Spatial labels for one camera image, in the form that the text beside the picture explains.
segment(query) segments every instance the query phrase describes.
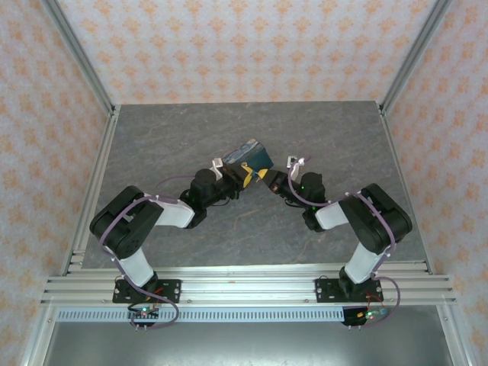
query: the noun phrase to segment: gray stone surface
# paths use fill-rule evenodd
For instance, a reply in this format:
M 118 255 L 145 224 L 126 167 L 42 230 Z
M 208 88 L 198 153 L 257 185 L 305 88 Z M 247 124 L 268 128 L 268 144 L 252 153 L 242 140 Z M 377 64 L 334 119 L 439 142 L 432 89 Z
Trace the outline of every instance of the gray stone surface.
M 268 150 L 277 169 L 288 155 L 310 154 L 302 172 L 323 174 L 326 196 L 342 197 L 376 182 L 409 211 L 384 128 L 373 101 L 127 105 L 120 111 L 97 210 L 128 185 L 175 197 L 192 174 L 250 138 Z M 310 232 L 302 210 L 287 207 L 261 183 L 238 201 L 211 207 L 192 230 L 155 227 L 144 243 L 154 266 L 263 265 L 346 262 L 357 245 L 352 229 Z M 111 267 L 91 236 L 84 268 Z M 424 260 L 416 228 L 393 260 Z

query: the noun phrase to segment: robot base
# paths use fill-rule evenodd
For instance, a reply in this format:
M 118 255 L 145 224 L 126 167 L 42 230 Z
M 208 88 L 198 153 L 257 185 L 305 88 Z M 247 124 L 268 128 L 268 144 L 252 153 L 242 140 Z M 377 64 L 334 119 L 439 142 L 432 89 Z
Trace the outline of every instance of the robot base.
M 156 282 L 155 291 L 159 296 L 165 297 L 171 300 L 173 303 L 179 303 L 181 293 L 181 280 L 158 279 Z M 125 280 L 115 281 L 114 296 L 112 297 L 113 303 L 155 303 L 156 301 L 158 300 L 152 297 L 147 299 L 146 295 L 142 295 L 137 292 Z
M 317 303 L 372 303 L 379 302 L 374 296 L 383 301 L 383 292 L 379 280 L 366 281 L 361 284 L 361 290 L 347 296 L 339 285 L 338 278 L 318 278 L 315 280 L 315 295 Z M 374 295 L 368 299 L 367 294 Z

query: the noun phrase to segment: purple cable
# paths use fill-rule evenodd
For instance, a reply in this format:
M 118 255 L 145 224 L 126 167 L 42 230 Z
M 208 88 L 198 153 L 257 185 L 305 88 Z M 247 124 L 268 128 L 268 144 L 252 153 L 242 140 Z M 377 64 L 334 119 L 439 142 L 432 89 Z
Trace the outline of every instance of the purple cable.
M 310 160 L 310 157 L 305 157 L 305 158 L 302 158 L 304 162 Z M 293 171 L 293 169 L 295 168 L 295 165 L 298 164 L 298 161 L 300 159 L 297 159 L 294 161 L 293 165 L 290 167 L 290 169 L 288 170 L 288 187 L 290 187 L 290 191 L 291 193 L 293 194 L 293 196 L 295 196 L 299 201 L 302 201 L 304 202 L 305 204 L 309 204 L 310 206 L 315 206 L 315 207 L 325 207 L 325 206 L 329 206 L 329 203 L 328 202 L 325 202 L 325 203 L 317 203 L 317 202 L 310 202 L 308 200 L 306 200 L 305 198 L 302 198 L 298 195 L 298 193 L 295 191 L 295 188 L 293 188 L 293 185 L 291 184 L 291 173 Z
M 305 162 L 310 160 L 310 156 L 302 158 Z M 315 207 L 326 207 L 329 206 L 330 204 L 328 202 L 326 203 L 318 203 L 318 202 L 310 202 L 306 200 L 305 198 L 300 197 L 298 193 L 294 190 L 293 185 L 291 184 L 291 172 L 293 171 L 294 167 L 296 164 L 298 164 L 299 159 L 295 160 L 293 165 L 291 166 L 290 170 L 288 170 L 288 187 L 290 188 L 291 193 L 293 196 L 295 196 L 299 201 L 304 202 L 305 204 L 308 204 L 310 206 L 315 206 Z M 355 197 L 359 198 L 361 201 L 368 206 L 368 208 L 373 212 L 373 215 L 375 215 L 378 220 L 380 221 L 381 225 L 383 225 L 384 229 L 387 231 L 388 236 L 390 237 L 390 245 L 386 248 L 384 255 L 381 257 L 380 261 L 374 266 L 373 268 L 373 273 L 376 272 L 379 267 L 383 264 L 385 258 L 392 252 L 395 251 L 397 248 L 397 244 L 395 243 L 395 236 L 393 232 L 391 231 L 391 228 L 388 226 L 387 222 L 384 220 L 384 218 L 381 216 L 380 212 L 371 204 L 368 199 L 366 199 L 362 194 L 354 194 Z
M 186 174 L 186 175 L 174 175 L 172 177 L 167 177 L 167 178 L 164 178 L 162 181 L 160 181 L 160 183 L 158 183 L 156 185 L 156 188 L 158 188 L 160 185 L 162 185 L 165 181 L 171 181 L 172 179 L 183 179 L 183 178 L 194 178 L 195 177 L 195 174 L 191 175 L 191 174 Z
M 354 196 L 359 198 L 361 201 L 364 202 L 366 206 L 368 206 L 368 208 L 371 210 L 373 215 L 375 215 L 379 219 L 381 225 L 383 225 L 384 229 L 388 233 L 388 236 L 390 237 L 390 245 L 385 249 L 383 256 L 378 261 L 378 263 L 374 266 L 373 271 L 371 271 L 372 273 L 375 273 L 379 269 L 379 267 L 383 264 L 385 258 L 390 253 L 393 253 L 397 248 L 397 243 L 395 242 L 395 235 L 393 234 L 393 231 L 391 231 L 391 228 L 388 226 L 387 222 L 381 216 L 380 212 L 376 208 L 374 208 L 373 204 L 367 198 L 365 198 L 362 194 L 354 194 Z
M 98 244 L 99 246 L 101 247 L 101 249 L 104 251 L 104 253 L 106 253 L 107 255 L 109 255 L 111 258 L 112 258 L 112 261 L 115 262 L 115 265 L 117 266 L 117 268 L 119 269 L 120 273 L 124 276 L 124 279 L 130 284 L 130 286 L 133 287 L 134 290 L 136 290 L 137 292 L 139 292 L 140 294 L 144 294 L 146 296 L 149 296 L 149 297 L 152 297 L 154 299 L 157 299 L 157 300 L 160 300 L 162 302 L 165 302 L 165 303 L 168 303 L 170 304 L 171 306 L 173 306 L 175 308 L 175 311 L 176 311 L 176 314 L 175 316 L 173 317 L 173 319 L 169 320 L 168 322 L 166 323 L 163 323 L 163 324 L 157 324 L 157 325 L 154 325 L 154 326 L 151 326 L 149 328 L 146 328 L 146 329 L 159 329 L 159 328 L 163 328 L 163 327 L 166 327 L 166 326 L 170 326 L 171 324 L 173 324 L 180 316 L 180 310 L 179 308 L 176 306 L 175 303 L 173 303 L 170 299 L 166 299 L 162 296 L 159 296 L 159 295 L 156 295 L 156 294 L 151 294 L 150 292 L 148 291 L 145 291 L 143 290 L 142 288 L 140 288 L 139 286 L 137 286 L 136 284 L 134 284 L 132 282 L 132 280 L 129 278 L 129 276 L 127 276 L 127 274 L 125 273 L 124 269 L 122 268 L 122 266 L 120 265 L 118 259 L 115 257 L 115 255 L 111 252 L 111 250 L 107 249 L 106 246 L 104 246 L 104 242 L 108 236 L 108 234 L 112 231 L 112 229 L 115 227 L 115 225 L 117 225 L 117 223 L 122 220 L 122 218 L 124 217 L 124 215 L 129 212 L 130 210 L 132 210 L 135 206 L 137 206 L 138 204 L 140 204 L 141 202 L 144 202 L 144 201 L 160 201 L 159 199 L 159 196 L 145 196 L 145 197 L 142 197 L 142 198 L 139 198 L 138 200 L 135 200 L 133 203 L 129 204 L 129 206 L 125 207 L 118 215 L 117 217 L 115 217 L 115 220 L 112 221 L 110 223 L 110 225 L 108 225 L 107 229 L 104 231 L 104 233 L 102 234 L 102 236 L 100 237 L 100 240 L 98 241 Z M 137 329 L 137 325 L 136 323 L 134 322 L 134 317 L 137 315 L 137 313 L 135 313 L 131 320 L 130 320 L 130 324 L 134 327 L 136 327 Z
M 376 280 L 387 280 L 387 281 L 389 281 L 389 282 L 391 282 L 393 284 L 393 286 L 396 289 L 396 304 L 395 304 L 395 307 L 393 308 L 393 310 L 391 310 L 391 312 L 389 314 L 387 314 L 384 318 L 378 320 L 377 322 L 374 322 L 374 323 L 371 323 L 371 324 L 364 324 L 363 326 L 355 326 L 355 328 L 359 328 L 359 327 L 361 327 L 361 328 L 371 328 L 372 326 L 376 326 L 376 325 L 380 324 L 381 322 L 384 322 L 386 319 L 391 318 L 391 316 L 393 315 L 393 313 L 398 309 L 398 306 L 400 305 L 400 288 L 398 287 L 398 284 L 395 282 L 395 280 L 392 279 L 392 278 L 386 277 L 386 276 L 376 277 L 375 279 Z

